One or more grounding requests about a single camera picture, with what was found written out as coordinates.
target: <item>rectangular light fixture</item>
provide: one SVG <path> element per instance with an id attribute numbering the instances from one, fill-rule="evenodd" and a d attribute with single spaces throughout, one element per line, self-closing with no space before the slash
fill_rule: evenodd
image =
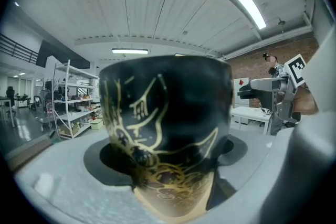
<path id="1" fill-rule="evenodd" d="M 142 49 L 112 49 L 114 54 L 148 54 L 148 50 Z"/>
<path id="2" fill-rule="evenodd" d="M 253 0 L 239 0 L 242 5 L 246 8 L 248 13 L 250 13 L 252 19 L 255 21 L 259 29 L 263 29 L 266 27 L 266 23 L 258 10 L 256 4 Z"/>

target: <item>brown wall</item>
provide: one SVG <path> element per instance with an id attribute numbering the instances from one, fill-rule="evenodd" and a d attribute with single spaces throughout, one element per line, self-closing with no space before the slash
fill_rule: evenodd
<path id="1" fill-rule="evenodd" d="M 318 47 L 319 45 L 316 39 L 314 37 L 309 37 L 293 42 L 289 41 L 287 44 L 281 43 L 270 45 L 263 49 L 259 49 L 258 52 L 253 51 L 227 60 L 227 62 L 232 67 L 234 79 L 250 78 L 251 80 L 269 78 L 270 75 L 268 74 L 267 63 L 262 58 L 264 52 L 276 56 L 280 64 L 284 64 L 297 54 L 301 54 L 307 63 L 317 51 Z M 258 101 L 251 100 L 250 106 L 258 107 Z"/>

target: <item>mug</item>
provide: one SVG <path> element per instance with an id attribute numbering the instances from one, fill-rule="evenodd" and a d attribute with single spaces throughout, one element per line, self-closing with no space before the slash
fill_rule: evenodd
<path id="1" fill-rule="evenodd" d="M 113 169 L 158 212 L 188 214 L 212 184 L 230 124 L 231 68 L 215 59 L 159 56 L 100 72 Z"/>

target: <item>storage box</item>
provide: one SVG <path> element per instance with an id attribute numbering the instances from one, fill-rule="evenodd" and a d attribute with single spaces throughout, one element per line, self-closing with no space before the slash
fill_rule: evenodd
<path id="1" fill-rule="evenodd" d="M 95 130 L 99 130 L 103 126 L 103 120 L 94 120 L 91 121 L 91 128 Z"/>

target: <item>black and white tag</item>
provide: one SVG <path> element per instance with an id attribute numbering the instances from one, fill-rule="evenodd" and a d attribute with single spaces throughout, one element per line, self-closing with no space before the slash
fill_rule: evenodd
<path id="1" fill-rule="evenodd" d="M 295 88 L 304 84 L 304 79 L 301 75 L 303 68 L 305 68 L 306 62 L 304 61 L 301 54 L 296 55 L 294 58 L 290 59 L 284 64 L 285 72 L 290 75 L 294 83 Z"/>

